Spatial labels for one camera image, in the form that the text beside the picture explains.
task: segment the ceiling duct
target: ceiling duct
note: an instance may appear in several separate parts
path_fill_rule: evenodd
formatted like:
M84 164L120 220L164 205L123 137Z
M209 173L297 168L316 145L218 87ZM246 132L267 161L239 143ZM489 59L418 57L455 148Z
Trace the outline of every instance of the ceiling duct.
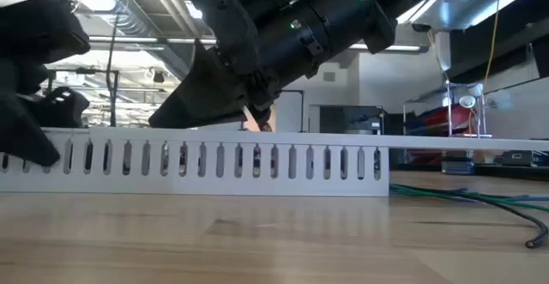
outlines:
M118 31L124 36L136 37L159 37L163 33L154 25L147 14L137 4L136 0L115 0L117 10L124 13L120 15ZM111 25L114 24L114 17L108 19ZM152 56L162 60L166 67L179 79L182 80L189 72L193 47L190 45L166 44L162 51L148 51Z

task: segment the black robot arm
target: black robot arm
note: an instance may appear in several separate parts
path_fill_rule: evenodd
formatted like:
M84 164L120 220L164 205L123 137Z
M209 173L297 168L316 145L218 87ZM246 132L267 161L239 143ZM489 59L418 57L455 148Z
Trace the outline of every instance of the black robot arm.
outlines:
M153 127L233 122L248 106L265 120L281 90L363 40L371 53L395 42L396 17L419 0L192 0L217 46L196 41L193 67L149 119Z

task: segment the wooden surface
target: wooden surface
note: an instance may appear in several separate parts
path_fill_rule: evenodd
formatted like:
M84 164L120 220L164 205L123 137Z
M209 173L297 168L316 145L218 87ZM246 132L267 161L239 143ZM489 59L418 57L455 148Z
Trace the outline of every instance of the wooden surface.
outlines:
M549 195L549 183L393 182ZM528 211L549 223L549 216ZM0 283L541 283L549 245L498 209L424 198L0 195Z

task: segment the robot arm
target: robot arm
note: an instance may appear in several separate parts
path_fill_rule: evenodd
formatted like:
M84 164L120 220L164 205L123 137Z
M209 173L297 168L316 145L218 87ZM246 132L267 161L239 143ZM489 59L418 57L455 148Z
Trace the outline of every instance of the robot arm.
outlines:
M241 120L242 107L265 119L281 90L363 40L371 53L395 42L396 17L419 0L192 0L217 46L196 41L193 67L149 119L189 128Z

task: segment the wooden table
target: wooden table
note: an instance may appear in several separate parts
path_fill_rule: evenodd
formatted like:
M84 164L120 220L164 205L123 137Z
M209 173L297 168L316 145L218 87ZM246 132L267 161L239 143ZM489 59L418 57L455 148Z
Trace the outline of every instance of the wooden table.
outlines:
M439 173L393 182L549 194ZM542 283L549 245L523 245L535 233L493 207L424 198L2 194L0 283Z

